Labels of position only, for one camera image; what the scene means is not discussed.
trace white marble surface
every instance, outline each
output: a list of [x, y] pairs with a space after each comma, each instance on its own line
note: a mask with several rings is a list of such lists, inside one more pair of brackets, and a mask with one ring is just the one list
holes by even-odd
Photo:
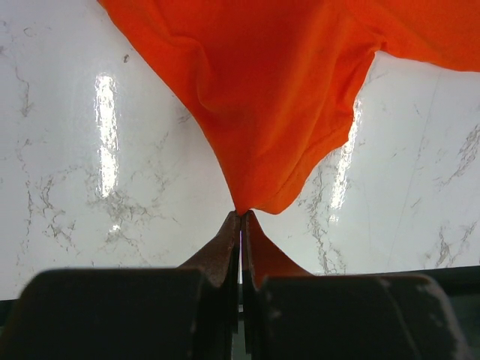
[[[175, 266], [232, 201], [95, 0], [0, 1], [0, 299], [44, 269]], [[477, 265], [480, 74], [376, 57], [350, 141], [265, 232], [316, 274]]]

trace marble table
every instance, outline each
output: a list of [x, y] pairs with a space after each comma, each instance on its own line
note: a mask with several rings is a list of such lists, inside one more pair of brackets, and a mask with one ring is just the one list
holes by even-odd
[[[0, 299], [44, 269], [176, 266], [233, 209], [196, 122], [95, 0], [1, 1], [0, 79]], [[479, 144], [480, 73], [379, 53], [349, 142], [259, 220], [318, 275], [477, 265]]]

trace glossy tabletop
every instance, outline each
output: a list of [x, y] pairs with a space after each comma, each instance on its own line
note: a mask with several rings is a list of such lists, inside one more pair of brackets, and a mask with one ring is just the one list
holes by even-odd
[[[95, 0], [1, 1], [0, 79], [0, 299], [44, 269], [176, 266], [233, 209], [195, 120]], [[480, 73], [379, 53], [349, 142], [258, 217], [318, 275], [477, 265], [479, 146]]]

